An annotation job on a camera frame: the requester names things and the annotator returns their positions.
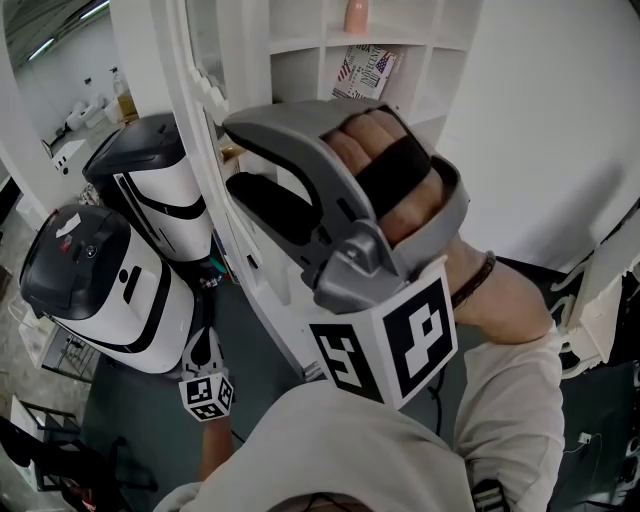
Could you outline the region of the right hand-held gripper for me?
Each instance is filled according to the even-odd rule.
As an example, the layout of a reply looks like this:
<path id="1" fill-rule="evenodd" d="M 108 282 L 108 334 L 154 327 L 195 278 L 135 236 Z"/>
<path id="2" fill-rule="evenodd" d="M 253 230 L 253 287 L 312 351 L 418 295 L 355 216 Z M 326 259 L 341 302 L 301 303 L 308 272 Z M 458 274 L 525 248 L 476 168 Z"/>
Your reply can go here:
<path id="1" fill-rule="evenodd" d="M 241 209 L 314 281 L 315 303 L 334 313 L 310 329 L 328 377 L 341 390 L 404 406 L 457 351 L 444 252 L 468 211 L 459 171 L 412 133 L 353 177 L 323 138 L 358 115 L 385 110 L 369 99 L 252 107 L 223 128 L 247 151 L 285 169 L 299 197 L 264 175 L 240 172 L 226 188 Z M 395 246 L 378 221 L 435 173 L 443 206 Z"/>

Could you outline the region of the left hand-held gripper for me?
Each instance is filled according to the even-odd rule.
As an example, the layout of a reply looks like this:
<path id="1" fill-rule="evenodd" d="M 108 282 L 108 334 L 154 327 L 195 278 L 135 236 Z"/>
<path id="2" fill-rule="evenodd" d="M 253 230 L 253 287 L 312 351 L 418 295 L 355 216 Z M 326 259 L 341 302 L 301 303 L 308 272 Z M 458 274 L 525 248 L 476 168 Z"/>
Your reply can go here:
<path id="1" fill-rule="evenodd" d="M 235 389 L 212 327 L 201 329 L 188 342 L 182 356 L 181 376 L 183 407 L 199 422 L 230 415 Z"/>

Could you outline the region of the person's right hand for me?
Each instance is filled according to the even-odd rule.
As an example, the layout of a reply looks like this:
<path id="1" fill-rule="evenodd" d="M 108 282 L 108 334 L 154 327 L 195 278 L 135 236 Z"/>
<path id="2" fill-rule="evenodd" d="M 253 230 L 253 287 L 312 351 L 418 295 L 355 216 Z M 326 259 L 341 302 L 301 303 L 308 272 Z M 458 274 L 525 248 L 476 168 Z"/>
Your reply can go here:
<path id="1" fill-rule="evenodd" d="M 351 118 L 328 134 L 325 142 L 354 176 L 360 174 L 388 147 L 407 137 L 406 130 L 389 113 L 375 110 Z M 439 175 L 431 171 L 396 206 L 379 220 L 392 246 L 426 224 L 441 208 L 445 198 Z"/>

